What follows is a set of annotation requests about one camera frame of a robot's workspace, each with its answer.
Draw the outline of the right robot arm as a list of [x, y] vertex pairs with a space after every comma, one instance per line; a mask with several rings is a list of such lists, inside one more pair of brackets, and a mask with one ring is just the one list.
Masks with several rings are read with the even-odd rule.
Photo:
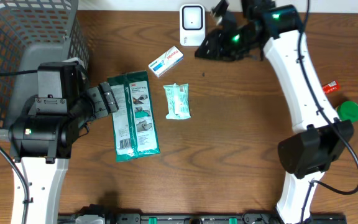
[[252, 49], [271, 64], [287, 101], [293, 135], [278, 144], [285, 170], [282, 196], [276, 205], [280, 223], [311, 221], [316, 185], [338, 160], [354, 134], [324, 93], [308, 53], [305, 27], [295, 6], [273, 1], [243, 1], [247, 23], [237, 24], [227, 1], [212, 8], [217, 28], [206, 35], [195, 57], [233, 62]]

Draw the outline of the green lid jar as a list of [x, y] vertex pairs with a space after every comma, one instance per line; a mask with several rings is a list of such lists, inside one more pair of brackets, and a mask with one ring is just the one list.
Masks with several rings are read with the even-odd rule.
[[354, 101], [343, 102], [336, 111], [341, 121], [350, 120], [352, 123], [358, 121], [358, 104]]

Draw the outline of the red stick sachet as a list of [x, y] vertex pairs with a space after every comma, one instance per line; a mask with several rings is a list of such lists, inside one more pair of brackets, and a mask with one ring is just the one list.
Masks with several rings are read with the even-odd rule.
[[341, 86], [337, 80], [333, 80], [332, 82], [327, 83], [323, 86], [323, 91], [326, 95], [330, 94], [332, 92], [338, 91], [340, 89], [341, 89]]

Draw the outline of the large green box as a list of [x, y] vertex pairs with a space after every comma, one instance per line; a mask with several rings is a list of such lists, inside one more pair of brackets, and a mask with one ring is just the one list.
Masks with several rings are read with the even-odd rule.
[[145, 70], [108, 78], [118, 111], [112, 114], [116, 161], [160, 154]]

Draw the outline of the teal snack packet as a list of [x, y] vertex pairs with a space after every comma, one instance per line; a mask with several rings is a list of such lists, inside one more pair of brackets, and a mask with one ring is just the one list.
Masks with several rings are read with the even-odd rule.
[[190, 107], [188, 101], [188, 84], [164, 85], [165, 95], [168, 104], [167, 119], [190, 119]]

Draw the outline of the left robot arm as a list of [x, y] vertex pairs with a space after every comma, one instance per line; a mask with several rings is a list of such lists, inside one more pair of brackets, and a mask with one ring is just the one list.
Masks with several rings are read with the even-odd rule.
[[9, 128], [15, 162], [12, 223], [56, 223], [71, 149], [88, 123], [118, 111], [108, 83], [91, 88], [80, 61], [47, 62], [37, 69], [31, 109]]

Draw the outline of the white green box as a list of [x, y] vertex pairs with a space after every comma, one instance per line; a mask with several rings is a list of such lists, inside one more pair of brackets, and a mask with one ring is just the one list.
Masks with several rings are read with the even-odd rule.
[[184, 54], [176, 46], [173, 46], [151, 62], [148, 65], [148, 68], [159, 78], [177, 63], [182, 61], [183, 58]]

